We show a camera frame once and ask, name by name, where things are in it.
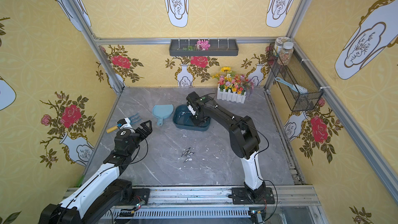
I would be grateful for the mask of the white fence flower box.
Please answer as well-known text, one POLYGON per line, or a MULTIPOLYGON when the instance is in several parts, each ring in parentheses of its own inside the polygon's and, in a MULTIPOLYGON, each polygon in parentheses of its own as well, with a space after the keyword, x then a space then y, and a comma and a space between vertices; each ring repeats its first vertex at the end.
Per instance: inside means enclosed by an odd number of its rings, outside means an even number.
POLYGON ((245 74, 232 71, 227 66, 222 67, 219 73, 213 74, 212 78, 218 80, 218 100, 243 104, 255 87, 252 79, 249 79, 245 74))

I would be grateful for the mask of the spice jar white lid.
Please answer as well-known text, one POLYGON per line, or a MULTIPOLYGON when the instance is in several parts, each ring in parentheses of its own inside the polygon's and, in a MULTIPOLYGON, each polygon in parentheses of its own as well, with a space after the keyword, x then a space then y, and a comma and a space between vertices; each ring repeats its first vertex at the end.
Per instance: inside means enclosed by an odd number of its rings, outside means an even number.
POLYGON ((288 65, 294 51, 294 43, 291 41, 287 41, 283 44, 282 49, 279 51, 279 59, 277 63, 279 65, 288 65))

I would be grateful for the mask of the teal plastic storage box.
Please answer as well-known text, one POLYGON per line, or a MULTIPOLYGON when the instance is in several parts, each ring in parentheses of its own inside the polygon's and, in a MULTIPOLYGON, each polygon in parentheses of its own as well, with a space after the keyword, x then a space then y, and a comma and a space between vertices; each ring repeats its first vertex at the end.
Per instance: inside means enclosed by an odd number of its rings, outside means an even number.
POLYGON ((191 130, 191 131, 207 131, 209 129, 211 119, 207 119, 206 122, 201 125, 195 126, 191 120, 192 113, 188 110, 187 105, 179 105, 176 107, 173 116, 173 123, 179 129, 191 130))

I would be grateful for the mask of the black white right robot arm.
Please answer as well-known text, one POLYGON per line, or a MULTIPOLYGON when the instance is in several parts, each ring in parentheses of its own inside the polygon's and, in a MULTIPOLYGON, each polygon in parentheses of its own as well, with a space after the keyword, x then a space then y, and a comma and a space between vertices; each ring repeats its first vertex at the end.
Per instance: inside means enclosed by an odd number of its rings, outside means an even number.
POLYGON ((218 122, 228 131, 231 149, 241 159, 244 186, 231 189, 229 198, 233 204, 275 204, 276 193, 266 186, 261 177, 258 159, 260 137, 253 120, 231 113, 209 95, 199 96, 192 92, 186 100, 194 125, 198 126, 210 118, 218 122))

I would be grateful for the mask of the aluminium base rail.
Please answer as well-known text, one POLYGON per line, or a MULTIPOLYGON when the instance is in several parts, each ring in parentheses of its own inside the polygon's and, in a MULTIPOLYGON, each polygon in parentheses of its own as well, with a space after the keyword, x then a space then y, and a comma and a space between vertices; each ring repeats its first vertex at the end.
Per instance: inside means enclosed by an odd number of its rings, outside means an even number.
POLYGON ((40 223, 95 224, 107 213, 118 221, 165 218, 251 218, 264 223, 282 208, 307 207, 315 224, 327 223, 310 185, 261 187, 252 193, 239 186, 134 187, 117 179, 109 186, 84 184, 59 204, 47 206, 40 223))

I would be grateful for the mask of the dark wall shelf tray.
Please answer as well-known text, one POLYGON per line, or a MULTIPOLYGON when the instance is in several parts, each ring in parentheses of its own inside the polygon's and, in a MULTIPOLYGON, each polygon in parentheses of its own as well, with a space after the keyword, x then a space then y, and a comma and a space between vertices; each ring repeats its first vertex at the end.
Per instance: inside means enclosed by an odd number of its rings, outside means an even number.
POLYGON ((169 46, 172 57, 237 56, 238 52, 236 39, 230 38, 172 39, 169 46))

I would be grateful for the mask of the chrome phillips bit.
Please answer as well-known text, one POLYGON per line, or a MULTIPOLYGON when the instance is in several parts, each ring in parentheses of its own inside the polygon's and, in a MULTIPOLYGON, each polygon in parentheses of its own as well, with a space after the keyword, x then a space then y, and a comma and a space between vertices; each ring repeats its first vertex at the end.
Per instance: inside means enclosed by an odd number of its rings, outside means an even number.
POLYGON ((187 153, 191 152, 190 150, 191 148, 189 147, 188 149, 186 149, 183 153, 182 153, 182 157, 186 156, 187 153))

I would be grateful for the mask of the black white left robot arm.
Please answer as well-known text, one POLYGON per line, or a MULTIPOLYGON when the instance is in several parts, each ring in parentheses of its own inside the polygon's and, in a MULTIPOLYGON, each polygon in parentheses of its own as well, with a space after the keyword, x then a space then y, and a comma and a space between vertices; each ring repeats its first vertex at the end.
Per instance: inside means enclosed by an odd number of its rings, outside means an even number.
POLYGON ((120 129, 114 139, 114 150, 94 175, 61 203, 45 207, 38 222, 95 224, 115 205, 147 200, 149 189, 135 191, 131 181, 121 179, 120 175, 134 163, 140 143, 151 133, 150 120, 141 123, 136 129, 120 129))

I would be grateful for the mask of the glass jar white lid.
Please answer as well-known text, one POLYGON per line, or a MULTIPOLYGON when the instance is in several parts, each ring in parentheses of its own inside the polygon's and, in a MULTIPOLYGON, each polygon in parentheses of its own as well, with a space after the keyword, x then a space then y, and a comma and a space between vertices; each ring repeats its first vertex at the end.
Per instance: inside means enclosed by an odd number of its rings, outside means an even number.
POLYGON ((289 37, 278 37, 274 43, 274 54, 279 54, 280 50, 283 48, 284 43, 292 42, 292 39, 289 37))

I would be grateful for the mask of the light blue dustpan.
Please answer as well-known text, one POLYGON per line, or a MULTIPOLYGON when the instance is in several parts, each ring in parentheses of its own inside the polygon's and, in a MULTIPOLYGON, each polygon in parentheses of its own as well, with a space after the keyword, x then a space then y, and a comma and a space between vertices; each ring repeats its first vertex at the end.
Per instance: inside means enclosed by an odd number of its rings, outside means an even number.
POLYGON ((157 126, 162 126, 164 119, 169 118, 174 111, 174 106, 169 105, 155 105, 152 109, 152 114, 157 119, 157 126))

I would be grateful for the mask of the pink flower on shelf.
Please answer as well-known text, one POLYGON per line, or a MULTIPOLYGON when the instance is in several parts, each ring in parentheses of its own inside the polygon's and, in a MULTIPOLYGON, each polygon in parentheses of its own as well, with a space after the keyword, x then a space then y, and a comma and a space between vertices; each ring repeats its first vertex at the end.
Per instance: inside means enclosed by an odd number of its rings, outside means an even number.
POLYGON ((197 50, 209 50, 211 44, 209 40, 199 39, 195 45, 197 50))

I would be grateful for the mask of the light blue brush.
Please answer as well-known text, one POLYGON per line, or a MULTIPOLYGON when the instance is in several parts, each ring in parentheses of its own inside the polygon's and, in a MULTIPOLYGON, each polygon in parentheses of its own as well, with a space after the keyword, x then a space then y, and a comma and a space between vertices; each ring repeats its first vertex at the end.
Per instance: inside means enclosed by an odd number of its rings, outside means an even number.
POLYGON ((283 85, 286 85, 286 86, 289 87, 291 90, 293 90, 293 91, 295 91, 295 92, 297 92, 297 93, 299 93, 299 94, 307 94, 307 93, 308 93, 308 90, 307 90, 305 87, 300 86, 300 85, 298 85, 298 84, 291 84, 291 83, 289 83, 289 82, 283 80, 283 79, 280 78, 280 77, 276 77, 274 80, 275 80, 276 82, 282 83, 283 85))

